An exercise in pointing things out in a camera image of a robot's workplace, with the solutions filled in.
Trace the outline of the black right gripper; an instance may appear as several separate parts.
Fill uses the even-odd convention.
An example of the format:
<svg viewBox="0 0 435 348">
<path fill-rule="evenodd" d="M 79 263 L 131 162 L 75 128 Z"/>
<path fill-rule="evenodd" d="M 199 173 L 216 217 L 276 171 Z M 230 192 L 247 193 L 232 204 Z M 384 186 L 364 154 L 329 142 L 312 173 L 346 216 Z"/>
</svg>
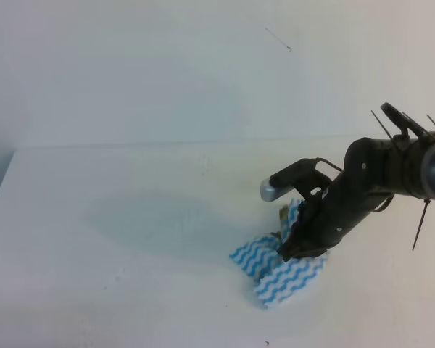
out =
<svg viewBox="0 0 435 348">
<path fill-rule="evenodd" d="M 278 249 L 284 262 L 317 257 L 336 246 L 358 223 L 394 196 L 384 191 L 385 161 L 392 143 L 362 138 L 354 141 L 344 158 L 344 169 L 323 193 L 298 207 L 288 244 Z"/>
</svg>

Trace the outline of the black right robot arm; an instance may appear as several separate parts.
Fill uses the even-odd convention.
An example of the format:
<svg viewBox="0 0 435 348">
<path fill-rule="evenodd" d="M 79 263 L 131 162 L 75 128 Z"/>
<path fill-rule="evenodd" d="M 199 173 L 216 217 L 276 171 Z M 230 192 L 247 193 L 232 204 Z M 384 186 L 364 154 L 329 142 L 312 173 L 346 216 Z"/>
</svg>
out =
<svg viewBox="0 0 435 348">
<path fill-rule="evenodd" d="M 273 187 L 296 189 L 304 198 L 278 249 L 285 261 L 317 257 L 336 246 L 394 195 L 435 200 L 435 141 L 356 140 L 334 180 L 317 170 L 319 161 L 301 159 L 270 177 Z"/>
</svg>

